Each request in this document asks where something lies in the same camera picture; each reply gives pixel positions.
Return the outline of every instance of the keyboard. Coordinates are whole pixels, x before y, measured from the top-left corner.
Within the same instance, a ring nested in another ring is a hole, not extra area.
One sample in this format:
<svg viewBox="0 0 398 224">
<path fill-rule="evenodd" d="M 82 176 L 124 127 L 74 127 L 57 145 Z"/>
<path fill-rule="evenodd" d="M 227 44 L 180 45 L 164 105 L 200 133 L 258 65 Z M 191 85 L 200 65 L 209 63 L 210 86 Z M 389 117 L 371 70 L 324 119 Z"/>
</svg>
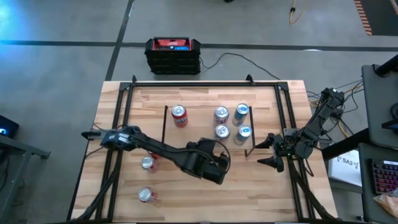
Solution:
<svg viewBox="0 0 398 224">
<path fill-rule="evenodd" d="M 398 187 L 398 162 L 372 159 L 374 192 L 383 194 Z"/>
</svg>

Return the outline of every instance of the can lid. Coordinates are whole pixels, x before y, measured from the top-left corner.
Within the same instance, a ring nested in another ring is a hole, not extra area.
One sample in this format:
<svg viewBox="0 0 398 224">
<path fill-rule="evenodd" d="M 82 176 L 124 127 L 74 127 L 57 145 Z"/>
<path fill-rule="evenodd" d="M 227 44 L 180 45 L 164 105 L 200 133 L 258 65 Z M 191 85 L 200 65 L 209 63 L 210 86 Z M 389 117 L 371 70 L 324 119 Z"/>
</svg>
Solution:
<svg viewBox="0 0 398 224">
<path fill-rule="evenodd" d="M 185 108 L 182 105 L 176 105 L 173 107 L 172 114 L 174 116 L 182 116 L 185 113 Z"/>
<path fill-rule="evenodd" d="M 245 103 L 240 103 L 236 107 L 236 111 L 240 114 L 247 114 L 249 112 L 249 106 Z"/>
<path fill-rule="evenodd" d="M 215 114 L 219 118 L 226 118 L 229 115 L 228 109 L 225 106 L 219 106 L 216 108 Z"/>
<path fill-rule="evenodd" d="M 229 128 L 223 124 L 216 127 L 216 134 L 218 137 L 225 138 L 229 135 Z"/>
<path fill-rule="evenodd" d="M 138 193 L 138 199 L 147 202 L 152 197 L 152 192 L 148 188 L 141 189 Z"/>
<path fill-rule="evenodd" d="M 146 156 L 141 161 L 142 168 L 148 169 L 154 165 L 154 158 Z"/>
<path fill-rule="evenodd" d="M 239 127 L 239 134 L 243 137 L 249 137 L 251 135 L 251 128 L 248 125 L 242 125 Z"/>
</svg>

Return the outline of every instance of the concrete floor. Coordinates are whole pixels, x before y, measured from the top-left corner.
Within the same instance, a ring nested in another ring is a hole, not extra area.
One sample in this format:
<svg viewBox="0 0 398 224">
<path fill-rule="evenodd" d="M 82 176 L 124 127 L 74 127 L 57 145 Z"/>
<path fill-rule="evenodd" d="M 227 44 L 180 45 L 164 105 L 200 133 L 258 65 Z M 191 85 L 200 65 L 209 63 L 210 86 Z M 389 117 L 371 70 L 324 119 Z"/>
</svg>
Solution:
<svg viewBox="0 0 398 224">
<path fill-rule="evenodd" d="M 0 2 L 0 40 L 115 42 L 128 0 L 37 0 Z M 299 1 L 298 9 L 303 7 Z M 397 37 L 365 34 L 353 0 L 309 1 L 308 10 L 289 25 L 292 1 L 135 0 L 124 42 L 153 36 L 189 36 L 204 44 L 264 44 L 393 47 Z M 47 161 L 32 159 L 25 189 L 10 220 L 28 223 L 66 219 L 114 47 L 0 45 L 0 114 L 21 124 L 17 139 L 51 151 Z M 305 80 L 307 90 L 361 79 L 361 66 L 383 63 L 392 52 L 202 49 L 207 66 L 224 52 L 239 53 L 283 80 Z M 112 80 L 271 80 L 241 58 L 226 56 L 201 74 L 155 76 L 142 48 L 123 47 Z M 359 109 L 343 119 L 356 132 L 367 127 L 363 93 Z M 354 107 L 352 101 L 347 110 Z M 335 141 L 343 139 L 333 130 Z M 333 189 L 340 218 L 361 215 L 360 194 Z"/>
</svg>

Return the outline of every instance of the soda can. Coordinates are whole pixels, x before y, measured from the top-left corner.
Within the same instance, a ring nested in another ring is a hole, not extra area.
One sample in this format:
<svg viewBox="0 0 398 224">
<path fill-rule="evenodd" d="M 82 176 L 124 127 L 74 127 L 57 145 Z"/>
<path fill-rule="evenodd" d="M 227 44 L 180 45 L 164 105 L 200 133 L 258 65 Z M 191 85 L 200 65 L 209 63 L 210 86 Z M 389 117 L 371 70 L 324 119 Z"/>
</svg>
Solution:
<svg viewBox="0 0 398 224">
<path fill-rule="evenodd" d="M 157 199 L 157 193 L 150 187 L 144 187 L 138 192 L 138 199 L 141 202 L 153 202 Z"/>
<path fill-rule="evenodd" d="M 234 142 L 235 144 L 241 146 L 243 145 L 246 140 L 249 139 L 249 137 L 251 136 L 251 128 L 248 125 L 242 125 L 239 127 L 238 129 L 238 133 L 236 133 L 235 138 L 234 138 Z"/>
<path fill-rule="evenodd" d="M 225 106 L 219 106 L 214 110 L 216 124 L 225 124 L 229 118 L 229 111 Z"/>
<path fill-rule="evenodd" d="M 182 105 L 176 105 L 173 107 L 172 116 L 177 127 L 183 128 L 188 124 L 187 110 Z"/>
<path fill-rule="evenodd" d="M 225 124 L 219 124 L 215 129 L 215 138 L 219 141 L 228 139 L 230 130 Z"/>
<path fill-rule="evenodd" d="M 153 153 L 153 152 L 149 152 L 149 151 L 148 151 L 148 154 L 149 154 L 152 158 L 154 158 L 154 159 L 160 159 L 160 158 L 161 158 L 160 155 L 155 154 L 155 153 Z"/>
<path fill-rule="evenodd" d="M 157 171 L 159 165 L 153 157 L 146 156 L 141 161 L 141 167 L 144 170 L 148 170 L 151 173 L 155 173 Z"/>
<path fill-rule="evenodd" d="M 249 113 L 249 106 L 247 104 L 245 103 L 238 104 L 235 110 L 234 119 L 232 120 L 232 123 L 235 126 L 242 125 L 248 113 Z"/>
</svg>

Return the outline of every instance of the white paper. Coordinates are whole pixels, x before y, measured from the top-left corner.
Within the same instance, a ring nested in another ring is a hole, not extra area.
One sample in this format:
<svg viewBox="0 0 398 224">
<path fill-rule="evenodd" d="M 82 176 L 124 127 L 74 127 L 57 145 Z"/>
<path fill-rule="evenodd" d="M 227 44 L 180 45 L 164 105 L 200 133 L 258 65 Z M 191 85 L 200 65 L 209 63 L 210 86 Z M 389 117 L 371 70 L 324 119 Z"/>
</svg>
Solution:
<svg viewBox="0 0 398 224">
<path fill-rule="evenodd" d="M 389 165 L 398 165 L 398 162 L 384 161 L 384 164 L 389 164 Z"/>
<path fill-rule="evenodd" d="M 331 159 L 329 177 L 362 187 L 358 151 L 352 150 Z"/>
</svg>

